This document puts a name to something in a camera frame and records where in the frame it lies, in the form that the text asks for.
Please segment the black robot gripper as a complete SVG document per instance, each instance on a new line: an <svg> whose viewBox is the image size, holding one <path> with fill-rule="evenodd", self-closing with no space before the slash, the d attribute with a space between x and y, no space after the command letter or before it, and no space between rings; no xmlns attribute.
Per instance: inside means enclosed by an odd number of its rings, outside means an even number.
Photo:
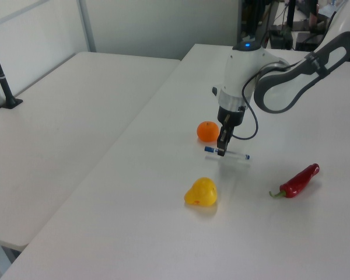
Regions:
<svg viewBox="0 0 350 280"><path fill-rule="evenodd" d="M244 113L245 110L233 112L219 107L217 119L224 127L220 129L217 138L217 154L219 156L225 155L228 144L233 137L234 127L239 126L243 122Z"/></svg>

